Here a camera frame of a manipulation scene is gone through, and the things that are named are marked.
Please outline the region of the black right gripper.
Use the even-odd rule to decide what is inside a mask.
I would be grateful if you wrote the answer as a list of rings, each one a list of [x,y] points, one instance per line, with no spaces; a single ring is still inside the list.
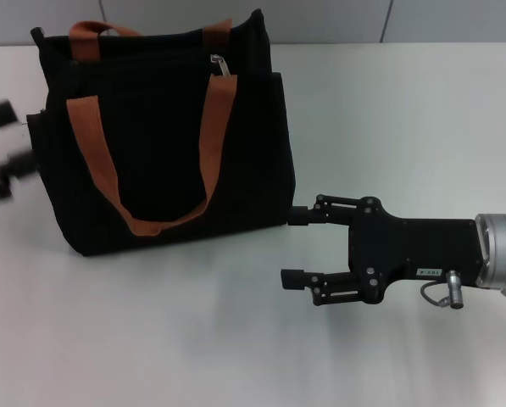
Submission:
[[[315,306],[360,301],[378,304],[394,282],[445,282],[451,270],[459,274],[464,286],[475,287],[484,265],[473,220],[398,218],[388,214],[378,198],[320,194],[311,208],[292,206],[287,224],[349,227],[348,263],[352,273],[281,270],[282,287],[308,289]]]

